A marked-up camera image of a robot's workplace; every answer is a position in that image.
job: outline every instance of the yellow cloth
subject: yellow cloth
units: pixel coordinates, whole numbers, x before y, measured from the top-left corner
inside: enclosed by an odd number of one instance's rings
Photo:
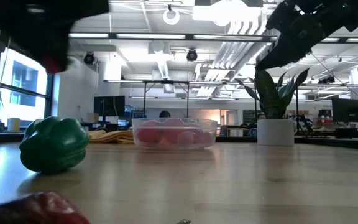
[[[135,144],[132,131],[88,131],[91,143]]]

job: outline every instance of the computer monitor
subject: computer monitor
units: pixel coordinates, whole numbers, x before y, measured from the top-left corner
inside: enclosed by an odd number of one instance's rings
[[[93,112],[99,116],[125,116],[125,96],[96,96]]]
[[[319,110],[318,111],[318,117],[320,118],[322,116],[324,116],[324,117],[332,117],[331,110]]]
[[[333,118],[339,122],[358,122],[358,100],[333,98]]]

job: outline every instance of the wooden tabletop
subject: wooden tabletop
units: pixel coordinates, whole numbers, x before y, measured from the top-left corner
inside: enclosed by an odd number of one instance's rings
[[[48,176],[24,168],[17,147],[0,145],[0,203],[52,190],[97,224],[358,223],[355,149],[219,143],[154,151],[91,144],[80,165]]]

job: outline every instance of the security camera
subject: security camera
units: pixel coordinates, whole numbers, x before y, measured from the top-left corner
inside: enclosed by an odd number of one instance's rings
[[[94,65],[98,62],[98,59],[94,56],[94,52],[87,52],[84,57],[84,63],[87,65]]]
[[[194,62],[195,60],[197,60],[197,53],[195,49],[190,49],[189,52],[187,53],[187,61],[189,62]]]

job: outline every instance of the red ball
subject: red ball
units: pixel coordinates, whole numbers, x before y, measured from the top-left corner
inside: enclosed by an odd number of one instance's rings
[[[185,126],[185,123],[179,118],[168,118],[164,121],[163,125],[165,127],[178,127],[178,129],[166,129],[163,138],[170,144],[178,144],[178,136],[182,132],[186,131],[185,129],[180,129]]]
[[[159,143],[163,137],[163,130],[140,128],[135,132],[135,135],[140,142]]]
[[[189,145],[194,143],[196,134],[191,131],[184,131],[178,136],[178,144]]]
[[[161,123],[154,120],[146,121],[141,125],[141,127],[159,127],[159,126],[161,126]]]
[[[204,132],[204,133],[201,134],[200,143],[208,144],[208,143],[211,143],[211,141],[212,141],[212,137],[211,137],[210,133]]]
[[[203,130],[196,129],[196,130],[191,130],[191,132],[195,134],[195,136],[194,136],[194,144],[200,143],[200,140],[201,140],[201,138],[203,137],[203,134],[204,134]]]

